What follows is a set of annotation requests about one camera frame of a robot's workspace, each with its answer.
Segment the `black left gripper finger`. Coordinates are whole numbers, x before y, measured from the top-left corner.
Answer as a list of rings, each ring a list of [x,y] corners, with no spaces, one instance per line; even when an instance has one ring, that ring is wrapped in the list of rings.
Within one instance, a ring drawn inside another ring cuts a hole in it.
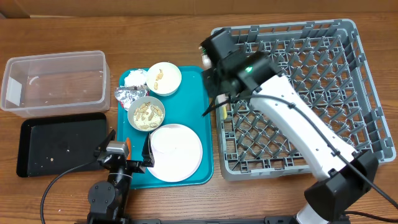
[[[113,129],[108,136],[99,144],[99,146],[94,150],[94,155],[98,156],[100,155],[101,152],[105,151],[108,144],[115,140],[116,137],[116,131]]]
[[[155,160],[151,148],[150,134],[146,136],[146,140],[144,141],[142,148],[142,158],[144,167],[154,167]]]

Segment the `yellow plastic spoon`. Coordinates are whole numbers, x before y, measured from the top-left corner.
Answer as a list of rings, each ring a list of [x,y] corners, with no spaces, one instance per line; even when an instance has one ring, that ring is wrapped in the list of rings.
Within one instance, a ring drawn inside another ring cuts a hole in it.
[[[226,119],[228,117],[228,112],[227,112],[226,106],[227,105],[222,106],[223,119]]]

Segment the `white plastic fork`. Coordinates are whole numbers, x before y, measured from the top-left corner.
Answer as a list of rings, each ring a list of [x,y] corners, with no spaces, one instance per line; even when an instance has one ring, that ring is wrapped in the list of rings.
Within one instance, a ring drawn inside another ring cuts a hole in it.
[[[226,104],[228,103],[229,98],[225,94],[221,94],[216,97],[216,100],[218,102],[218,104],[217,104],[218,107],[225,108]]]

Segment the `grey bowl with rice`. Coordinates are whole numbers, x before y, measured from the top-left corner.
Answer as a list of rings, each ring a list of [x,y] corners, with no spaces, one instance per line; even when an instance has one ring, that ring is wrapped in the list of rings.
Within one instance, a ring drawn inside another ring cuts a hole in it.
[[[153,131],[163,123],[165,108],[157,98],[144,96],[132,103],[127,112],[127,118],[134,129],[138,131]]]

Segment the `orange carrot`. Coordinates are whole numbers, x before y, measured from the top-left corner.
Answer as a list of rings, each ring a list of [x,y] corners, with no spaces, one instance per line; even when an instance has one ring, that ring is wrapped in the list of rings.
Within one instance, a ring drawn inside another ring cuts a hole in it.
[[[127,160],[131,160],[131,140],[129,138],[126,138],[126,145],[128,149]]]

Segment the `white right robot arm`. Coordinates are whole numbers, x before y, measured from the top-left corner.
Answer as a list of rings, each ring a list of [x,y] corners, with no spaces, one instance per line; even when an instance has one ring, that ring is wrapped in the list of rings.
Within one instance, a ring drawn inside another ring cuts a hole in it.
[[[333,132],[293,89],[283,70],[264,52],[246,56],[237,50],[224,56],[202,51],[205,86],[231,101],[247,98],[301,153],[317,182],[304,192],[306,206],[297,223],[332,223],[364,194],[379,166],[370,152],[358,152]]]

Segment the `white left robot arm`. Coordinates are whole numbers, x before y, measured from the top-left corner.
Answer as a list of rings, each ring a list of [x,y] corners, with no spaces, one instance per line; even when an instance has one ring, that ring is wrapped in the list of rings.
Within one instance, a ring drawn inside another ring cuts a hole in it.
[[[117,141],[115,136],[116,132],[112,130],[94,151],[96,161],[109,174],[106,181],[97,182],[89,189],[89,224],[129,223],[131,219],[125,214],[125,208],[133,174],[143,174],[148,167],[154,167],[155,164],[150,134],[145,138],[141,161],[131,159],[129,139]]]

